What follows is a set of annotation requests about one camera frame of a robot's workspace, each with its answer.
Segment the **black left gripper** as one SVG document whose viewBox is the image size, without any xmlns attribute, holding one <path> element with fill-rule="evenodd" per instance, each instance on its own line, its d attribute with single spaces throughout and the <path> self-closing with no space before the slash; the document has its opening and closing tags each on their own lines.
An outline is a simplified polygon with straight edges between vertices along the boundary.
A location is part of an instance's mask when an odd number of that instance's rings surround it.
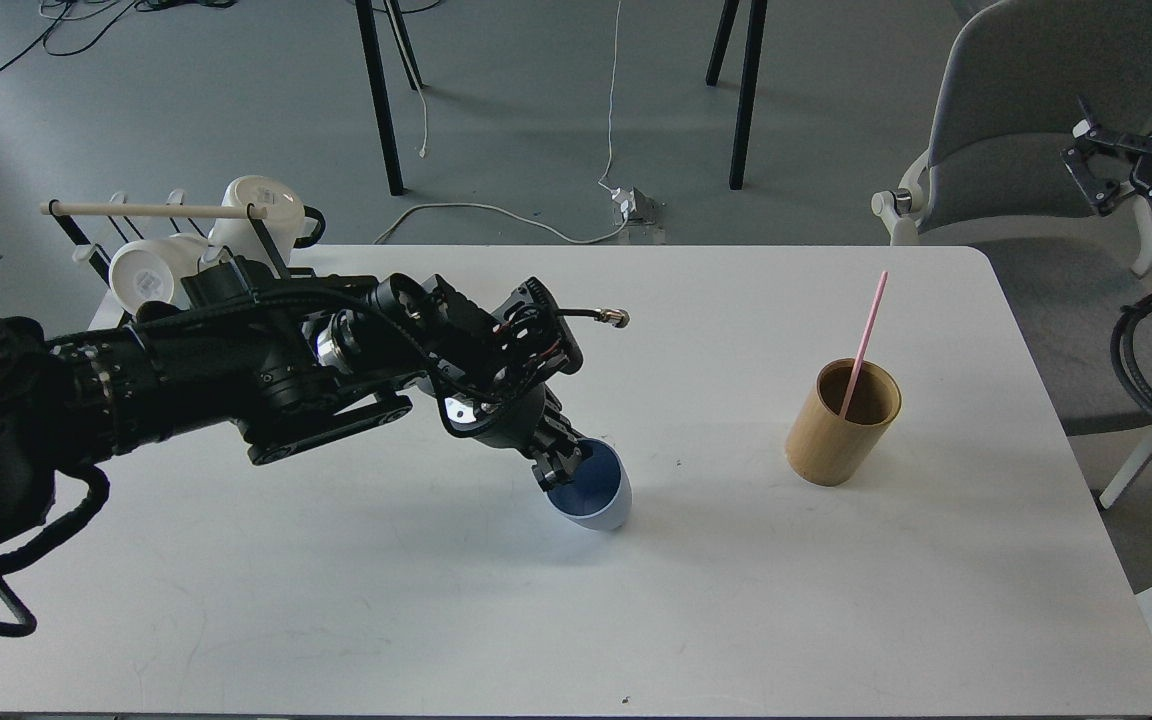
<svg viewBox="0 0 1152 720">
<path fill-rule="evenodd" d="M 370 291 L 370 363 L 372 425 L 407 414 L 411 402 L 399 391 L 416 384 L 438 402 L 450 435 L 518 450 L 541 491 L 568 486 L 588 456 L 584 434 L 547 388 L 554 374 L 579 370 L 579 344 L 538 278 L 494 311 L 440 275 L 385 278 Z"/>
</svg>

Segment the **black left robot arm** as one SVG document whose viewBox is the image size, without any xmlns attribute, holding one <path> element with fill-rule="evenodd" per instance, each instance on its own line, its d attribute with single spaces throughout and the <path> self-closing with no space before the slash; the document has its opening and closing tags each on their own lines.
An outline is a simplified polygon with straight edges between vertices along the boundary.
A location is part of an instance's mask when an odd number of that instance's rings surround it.
<svg viewBox="0 0 1152 720">
<path fill-rule="evenodd" d="M 538 279 L 494 311 L 439 275 L 278 279 L 243 259 L 185 290 L 187 309 L 151 302 L 132 323 L 51 340 L 26 316 L 0 318 L 0 637 L 36 629 L 6 575 L 100 511 L 101 462 L 221 420 L 264 465 L 401 419 L 417 386 L 450 435 L 530 460 L 559 510 L 617 495 L 608 452 L 547 388 L 582 354 Z"/>
</svg>

